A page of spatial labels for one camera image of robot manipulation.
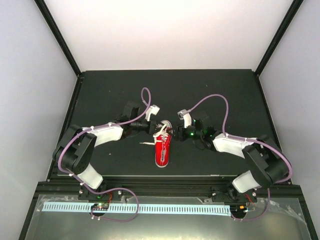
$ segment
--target shoelace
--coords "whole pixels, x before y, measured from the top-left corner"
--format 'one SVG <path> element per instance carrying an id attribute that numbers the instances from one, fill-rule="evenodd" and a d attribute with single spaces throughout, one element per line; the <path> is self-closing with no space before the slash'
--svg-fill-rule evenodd
<path id="1" fill-rule="evenodd" d="M 168 135 L 169 135 L 165 129 L 167 129 L 167 125 L 166 124 L 164 124 L 161 127 L 160 131 L 158 131 L 155 134 L 153 134 L 154 142 L 140 142 L 140 144 L 156 145 L 156 143 L 162 142 L 162 147 L 163 147 L 164 146 L 164 141 L 167 141 Z M 162 140 L 157 140 L 157 137 L 159 137 L 160 135 L 162 135 Z"/>

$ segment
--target red shoe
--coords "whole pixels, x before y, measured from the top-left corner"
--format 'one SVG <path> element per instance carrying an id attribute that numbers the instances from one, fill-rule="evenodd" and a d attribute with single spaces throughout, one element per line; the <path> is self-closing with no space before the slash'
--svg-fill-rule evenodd
<path id="1" fill-rule="evenodd" d="M 166 127 L 154 135 L 155 137 L 157 136 L 155 141 L 155 164 L 159 168 L 164 168 L 169 163 L 169 149 L 172 137 L 167 133 L 167 130 L 172 128 L 172 125 L 167 120 L 163 120 L 161 123 L 165 124 Z"/>

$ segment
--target robotic arm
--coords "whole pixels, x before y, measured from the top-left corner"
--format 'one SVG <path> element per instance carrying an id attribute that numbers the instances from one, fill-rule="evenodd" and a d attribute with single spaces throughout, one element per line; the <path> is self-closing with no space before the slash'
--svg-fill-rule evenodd
<path id="1" fill-rule="evenodd" d="M 154 134 L 157 122 L 151 120 L 152 115 L 156 115 L 160 108 L 156 105 L 149 107 L 144 119 L 139 119 L 125 125 L 115 125 L 124 123 L 136 118 L 141 108 L 134 102 L 128 102 L 123 113 L 114 122 L 110 122 L 109 126 L 87 131 L 79 137 L 65 152 L 62 157 L 61 166 L 64 169 L 77 175 L 77 177 L 92 189 L 97 189 L 103 181 L 103 177 L 91 166 L 90 160 L 95 147 L 111 141 L 118 141 L 129 136 L 132 131 L 144 131 L 147 134 Z M 77 125 L 70 126 L 61 141 L 58 143 L 53 152 L 53 159 L 58 162 L 62 151 L 70 142 L 70 140 L 82 132 L 88 130 L 88 127 L 79 127 Z"/>
<path id="2" fill-rule="evenodd" d="M 280 156 L 263 145 L 250 141 L 258 140 L 281 152 L 270 137 L 263 135 L 258 138 L 245 138 L 245 140 L 234 139 L 227 133 L 215 130 L 205 112 L 191 117 L 184 109 L 178 112 L 178 116 L 184 123 L 173 129 L 172 134 L 175 140 L 200 140 L 206 149 L 229 153 L 245 159 L 250 170 L 240 174 L 232 181 L 227 189 L 229 198 L 236 200 L 238 195 L 250 189 L 269 188 L 289 172 L 286 163 Z"/>

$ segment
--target led light strip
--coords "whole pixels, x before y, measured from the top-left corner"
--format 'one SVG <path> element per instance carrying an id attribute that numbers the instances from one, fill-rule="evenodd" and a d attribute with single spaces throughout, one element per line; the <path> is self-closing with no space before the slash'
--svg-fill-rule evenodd
<path id="1" fill-rule="evenodd" d="M 89 213 L 94 203 L 88 202 L 45 202 L 43 212 Z M 94 213 L 134 214 L 136 204 L 110 203 L 108 210 L 95 210 Z M 140 204 L 139 214 L 186 214 L 230 216 L 228 205 L 190 204 Z"/>

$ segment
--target white wall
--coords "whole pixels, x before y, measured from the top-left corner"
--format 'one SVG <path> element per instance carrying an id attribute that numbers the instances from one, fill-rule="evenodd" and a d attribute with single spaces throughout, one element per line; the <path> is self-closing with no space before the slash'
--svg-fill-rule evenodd
<path id="1" fill-rule="evenodd" d="M 320 1 L 304 1 L 260 79 L 320 236 Z"/>
<path id="2" fill-rule="evenodd" d="M 76 83 L 33 0 L 0 3 L 0 239 L 17 240 Z"/>
<path id="3" fill-rule="evenodd" d="M 253 69 L 293 0 L 46 0 L 82 71 Z"/>

